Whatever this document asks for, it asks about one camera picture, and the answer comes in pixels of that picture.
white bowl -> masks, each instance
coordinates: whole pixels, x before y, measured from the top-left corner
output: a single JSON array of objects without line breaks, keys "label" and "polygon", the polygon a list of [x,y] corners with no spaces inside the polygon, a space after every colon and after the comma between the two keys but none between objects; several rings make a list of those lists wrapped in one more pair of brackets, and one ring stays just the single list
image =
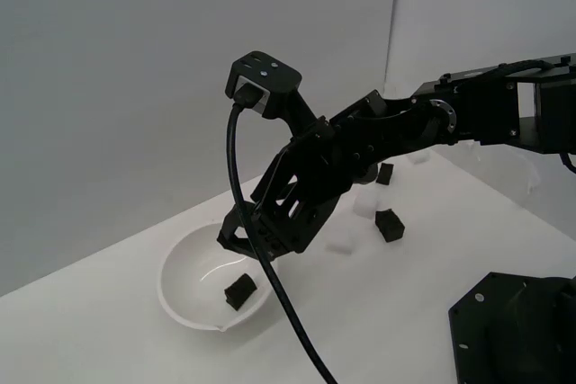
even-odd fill
[{"label": "white bowl", "polygon": [[[221,224],[196,229],[166,255],[157,279],[162,308],[178,323],[200,330],[235,326],[252,316],[272,287],[257,260],[224,249],[217,241]],[[277,271],[277,262],[272,263]],[[257,290],[236,311],[224,290],[247,273]]]}]

robotic arm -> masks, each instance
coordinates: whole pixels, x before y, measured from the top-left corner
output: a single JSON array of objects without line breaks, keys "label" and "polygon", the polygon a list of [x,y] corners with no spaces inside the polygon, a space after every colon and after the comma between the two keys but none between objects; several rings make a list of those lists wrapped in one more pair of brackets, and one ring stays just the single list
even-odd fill
[{"label": "robotic arm", "polygon": [[[542,154],[560,154],[571,171],[576,153],[576,54],[444,74],[408,99],[386,100],[377,91],[327,120],[316,117],[298,92],[302,76],[254,51],[232,64],[226,95],[252,92],[253,109],[284,120],[292,138],[276,155],[247,202],[270,260],[302,253],[318,234],[340,195],[371,182],[386,158],[437,144],[473,139]],[[519,118],[518,83],[534,85],[535,116]],[[255,257],[236,207],[218,241]]]}]

bowl rim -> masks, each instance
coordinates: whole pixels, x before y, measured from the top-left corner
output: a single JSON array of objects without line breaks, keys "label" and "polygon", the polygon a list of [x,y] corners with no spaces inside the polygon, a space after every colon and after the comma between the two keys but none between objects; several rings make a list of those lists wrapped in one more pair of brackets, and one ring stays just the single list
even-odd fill
[{"label": "bowl rim", "polygon": [[[166,253],[164,254],[164,257],[162,258],[161,261],[161,265],[160,268],[157,272],[157,281],[156,281],[156,291],[157,291],[157,296],[158,296],[158,300],[160,302],[160,305],[162,306],[162,309],[164,309],[166,311],[166,313],[172,318],[174,319],[177,323],[181,324],[182,326],[186,326],[186,327],[190,327],[190,328],[195,328],[196,330],[219,330],[221,332],[225,332],[226,330],[228,330],[231,327],[234,327],[244,321],[246,321],[249,317],[251,317],[252,315],[254,315],[256,313],[257,310],[259,310],[262,305],[264,304],[264,302],[268,299],[268,297],[270,297],[270,293],[272,292],[272,286],[270,285],[270,283],[267,283],[265,285],[265,287],[262,287],[261,290],[263,290],[262,295],[260,296],[260,298],[257,300],[257,302],[252,305],[251,308],[245,310],[244,312],[242,312],[240,315],[238,315],[237,317],[235,317],[234,319],[232,319],[227,325],[225,326],[216,326],[213,324],[204,324],[204,323],[195,323],[194,321],[190,321],[189,319],[186,319],[182,316],[180,316],[177,312],[175,312],[170,305],[168,304],[168,301],[166,300],[166,298],[164,297],[164,291],[162,290],[162,274],[164,272],[164,268],[166,266],[166,262],[168,257],[172,254],[172,252],[174,251],[174,249],[188,236],[190,236],[192,233],[194,233],[195,231],[199,231],[203,228],[207,228],[213,225],[218,225],[221,226],[222,225],[221,220],[212,220],[207,224],[203,224],[203,225],[195,225],[191,230],[186,231],[186,234],[184,234],[183,236],[179,237],[166,251]],[[274,268],[274,270],[276,272],[278,272],[278,262],[273,261],[272,262],[272,266]]]}]

white block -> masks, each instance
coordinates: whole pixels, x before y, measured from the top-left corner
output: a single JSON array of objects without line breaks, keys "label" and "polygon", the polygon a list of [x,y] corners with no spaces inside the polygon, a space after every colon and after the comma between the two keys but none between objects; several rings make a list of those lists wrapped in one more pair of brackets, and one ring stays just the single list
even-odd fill
[{"label": "white block", "polygon": [[341,255],[351,255],[356,249],[356,242],[348,233],[341,233],[329,238],[326,250]]},{"label": "white block", "polygon": [[378,198],[378,191],[372,188],[363,188],[356,195],[352,211],[362,218],[374,219],[378,209]]},{"label": "white block", "polygon": [[418,152],[408,153],[406,157],[414,165],[423,164],[429,160],[430,151],[425,148],[424,150],[419,150]]}]

metal bracket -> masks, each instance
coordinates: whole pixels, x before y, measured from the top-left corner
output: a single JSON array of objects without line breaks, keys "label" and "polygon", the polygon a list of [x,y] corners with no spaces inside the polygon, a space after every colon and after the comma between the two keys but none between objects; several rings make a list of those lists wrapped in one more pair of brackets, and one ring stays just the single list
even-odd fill
[{"label": "metal bracket", "polygon": [[450,308],[450,331],[459,384],[495,384],[486,327],[526,284],[537,278],[489,273]]}]

